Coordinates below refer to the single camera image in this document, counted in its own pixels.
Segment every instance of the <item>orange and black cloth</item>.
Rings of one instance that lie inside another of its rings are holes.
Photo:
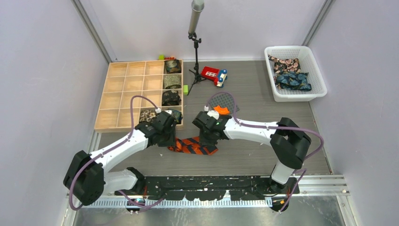
[[[200,145],[200,138],[193,137],[180,140],[176,137],[176,146],[169,146],[169,150],[187,154],[213,155],[217,151],[216,146]]]

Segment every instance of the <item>wooden organizer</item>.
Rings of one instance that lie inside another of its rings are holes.
[[[166,74],[165,60],[110,63],[105,79],[100,107],[98,108],[94,130],[97,132],[124,132],[131,130],[130,99],[134,95],[142,95],[152,100],[162,110],[176,109],[183,114],[183,61],[180,60],[182,88],[179,92],[182,101],[179,106],[161,106],[162,93],[169,90],[163,87]],[[139,123],[140,112],[154,109],[150,102],[135,98],[133,101],[133,117],[135,126]]]

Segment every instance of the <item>tripod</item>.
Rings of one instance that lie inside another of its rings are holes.
[[[194,71],[189,70],[191,73],[194,74],[194,82],[192,83],[190,90],[188,91],[188,94],[190,94],[192,86],[194,84],[200,83],[204,80],[206,80],[205,78],[201,77],[201,74],[198,72],[199,70],[199,64],[198,64],[198,44],[201,43],[201,39],[197,39],[197,34],[194,32],[193,34],[188,34],[188,38],[194,41],[194,48],[195,48],[195,66],[194,66]]]

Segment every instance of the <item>white wall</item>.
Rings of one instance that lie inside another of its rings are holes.
[[[82,0],[119,61],[195,59],[188,40],[192,0]],[[264,48],[301,45],[324,0],[205,0],[200,59],[264,59]]]
[[[311,49],[328,94],[311,102],[362,226],[399,215],[399,1],[336,1]]]
[[[0,225],[57,226],[107,63],[69,0],[0,7]]]

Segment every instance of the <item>plastic basket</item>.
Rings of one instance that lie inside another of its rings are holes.
[[[301,72],[309,73],[307,79],[312,86],[312,90],[303,92],[297,90],[277,89],[273,79],[273,76],[275,75],[273,71],[274,62],[269,60],[268,54],[280,59],[298,58],[299,64],[301,65]],[[327,87],[310,48],[306,46],[267,47],[264,50],[264,56],[266,58],[267,71],[269,73],[269,79],[275,101],[310,101],[316,97],[323,97],[327,94]]]

